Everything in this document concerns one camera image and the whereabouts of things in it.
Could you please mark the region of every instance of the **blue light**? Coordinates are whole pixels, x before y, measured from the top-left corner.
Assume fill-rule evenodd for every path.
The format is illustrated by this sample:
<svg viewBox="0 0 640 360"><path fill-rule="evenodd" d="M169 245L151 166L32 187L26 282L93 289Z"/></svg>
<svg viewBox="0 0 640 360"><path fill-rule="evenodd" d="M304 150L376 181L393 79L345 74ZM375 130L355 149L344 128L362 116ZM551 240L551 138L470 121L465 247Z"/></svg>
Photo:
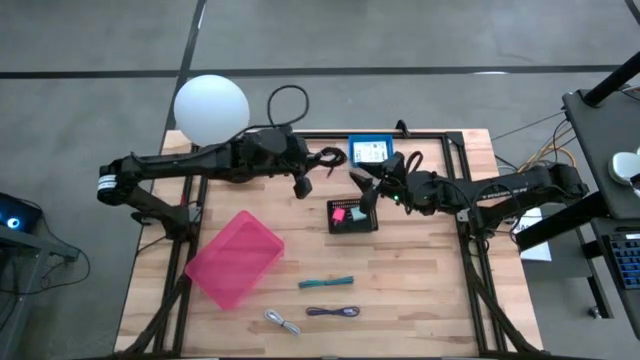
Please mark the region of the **blue light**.
<svg viewBox="0 0 640 360"><path fill-rule="evenodd" d="M20 226L20 220L16 218L10 218L9 220L7 220L7 226L9 227L9 229L16 229L18 226Z"/></svg>

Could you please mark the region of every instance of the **wooden tabletop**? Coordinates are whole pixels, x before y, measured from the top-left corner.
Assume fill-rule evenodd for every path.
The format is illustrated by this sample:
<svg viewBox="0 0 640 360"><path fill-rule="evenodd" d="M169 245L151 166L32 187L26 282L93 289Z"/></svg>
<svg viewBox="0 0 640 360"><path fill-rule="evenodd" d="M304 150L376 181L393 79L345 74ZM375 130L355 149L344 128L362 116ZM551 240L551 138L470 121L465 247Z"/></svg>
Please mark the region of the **wooden tabletop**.
<svg viewBox="0 0 640 360"><path fill-rule="evenodd" d="M464 133L474 180L498 175L487 130ZM311 151L325 146L345 150L346 141L309 140ZM188 152L179 131L167 133L163 153ZM425 155L421 169L445 174L442 148L434 140L394 140L396 151ZM184 336L184 356L242 357L417 357L476 355L467 287L453 216L407 216L388 199L378 201L380 229L368 234L331 235L326 202L358 198L348 166L310 172L313 191L297 200L290 177L260 178L234 185L209 181L200 248L241 210L247 210L285 243L282 259L262 278L239 308L220 310L194 285ZM178 204L184 179L157 180L153 193ZM196 198L197 181L194 184ZM144 230L140 246L164 235L159 226ZM116 350L130 345L158 309L171 243L141 253L133 269ZM491 239L489 251L498 300L520 332L541 348L522 264L507 236ZM353 275L355 283L298 289L298 282ZM360 316L308 317L309 306L359 306ZM295 337L264 319L272 308L300 327ZM170 318L167 339L173 338ZM490 339L488 312L483 319Z"/></svg>

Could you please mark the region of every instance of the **gray concrete floor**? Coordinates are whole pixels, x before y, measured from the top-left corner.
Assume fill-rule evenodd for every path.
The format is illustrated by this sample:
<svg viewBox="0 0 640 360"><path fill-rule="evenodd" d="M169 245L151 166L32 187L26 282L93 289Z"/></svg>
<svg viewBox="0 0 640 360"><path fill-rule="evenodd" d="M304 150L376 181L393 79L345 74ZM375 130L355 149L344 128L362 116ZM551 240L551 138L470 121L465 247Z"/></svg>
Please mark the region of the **gray concrete floor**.
<svg viewBox="0 0 640 360"><path fill-rule="evenodd" d="M0 0L0 72L178 69L195 0ZM192 68L321 66L602 65L640 47L623 0L209 0ZM295 83L311 96L298 128L488 128L498 135L559 111L567 91L604 73L235 79L252 122L265 102ZM23 359L111 351L140 233L126 208L95 199L98 167L133 150L158 151L175 79L0 80L0 191L39 202L60 237L89 255L82 284L36 297ZM276 117L299 110L283 96ZM522 163L561 118L494 143ZM583 179L593 188L576 142ZM594 321L586 281L531 282L545 348L630 359L640 342L606 268L615 319ZM54 281L81 276L84 264Z"/></svg>

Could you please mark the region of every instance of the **white spherical lamp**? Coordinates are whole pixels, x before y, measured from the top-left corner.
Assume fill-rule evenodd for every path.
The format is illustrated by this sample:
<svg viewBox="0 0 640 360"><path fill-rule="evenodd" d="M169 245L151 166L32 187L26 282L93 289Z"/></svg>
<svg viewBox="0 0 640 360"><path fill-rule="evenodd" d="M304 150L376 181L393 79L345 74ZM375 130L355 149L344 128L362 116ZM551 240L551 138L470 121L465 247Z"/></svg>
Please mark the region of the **white spherical lamp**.
<svg viewBox="0 0 640 360"><path fill-rule="evenodd" d="M180 88L173 114L191 142L207 146L225 142L249 125L249 102L231 80L202 75Z"/></svg>

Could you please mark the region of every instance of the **white cable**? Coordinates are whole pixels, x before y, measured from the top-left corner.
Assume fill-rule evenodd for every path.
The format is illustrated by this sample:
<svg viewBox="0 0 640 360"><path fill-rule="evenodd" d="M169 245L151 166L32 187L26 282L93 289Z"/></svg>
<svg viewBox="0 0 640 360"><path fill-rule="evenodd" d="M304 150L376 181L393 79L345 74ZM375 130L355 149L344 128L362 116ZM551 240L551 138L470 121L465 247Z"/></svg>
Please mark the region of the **white cable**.
<svg viewBox="0 0 640 360"><path fill-rule="evenodd" d="M293 335L295 336L300 335L300 328L288 321L285 321L282 318L282 316L280 316L280 314L278 314L275 310L267 309L267 311L264 312L264 317L267 318L267 320L271 321L272 323L276 323L282 326L283 328L289 330L289 332L291 332Z"/></svg>

